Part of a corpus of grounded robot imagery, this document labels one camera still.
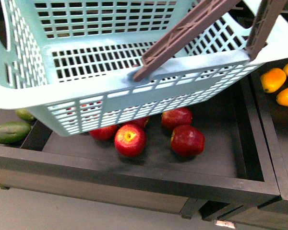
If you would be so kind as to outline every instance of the red apple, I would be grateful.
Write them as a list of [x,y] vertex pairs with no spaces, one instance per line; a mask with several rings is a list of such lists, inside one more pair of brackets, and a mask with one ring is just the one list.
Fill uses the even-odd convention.
[[96,140],[109,140],[115,135],[117,128],[118,125],[102,127],[89,131],[89,134]]
[[139,155],[146,144],[146,134],[137,125],[128,124],[122,126],[114,138],[114,146],[117,151],[126,157]]
[[196,156],[204,150],[205,137],[198,129],[190,125],[181,125],[173,130],[171,147],[179,156]]
[[146,116],[146,117],[141,117],[139,119],[135,119],[135,120],[132,120],[132,121],[127,121],[127,122],[124,122],[122,125],[127,125],[127,124],[134,124],[134,125],[137,125],[138,127],[140,127],[141,129],[144,129],[145,128],[145,125],[147,124],[149,120],[149,117]]
[[161,124],[172,131],[180,125],[190,125],[192,121],[192,112],[187,107],[166,111],[162,114]]

